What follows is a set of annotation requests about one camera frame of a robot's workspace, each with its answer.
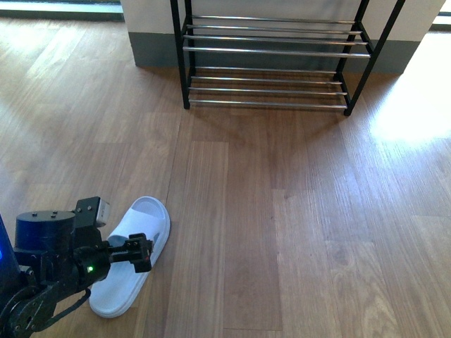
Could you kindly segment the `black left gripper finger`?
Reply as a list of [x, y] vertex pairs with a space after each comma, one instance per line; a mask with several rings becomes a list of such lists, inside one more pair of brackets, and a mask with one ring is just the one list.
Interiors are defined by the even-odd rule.
[[131, 234], [120, 246], [109, 246], [107, 252], [110, 262], [129, 262], [136, 273], [147, 273], [152, 269], [151, 253], [154, 242], [144, 233]]

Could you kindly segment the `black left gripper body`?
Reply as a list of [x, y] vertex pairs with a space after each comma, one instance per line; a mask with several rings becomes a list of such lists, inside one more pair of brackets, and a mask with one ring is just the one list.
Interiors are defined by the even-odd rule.
[[99, 231], [110, 205], [98, 196], [81, 199], [72, 211], [30, 211], [16, 218], [14, 252], [32, 268], [37, 283], [59, 283], [62, 292], [78, 292], [109, 273], [108, 244]]

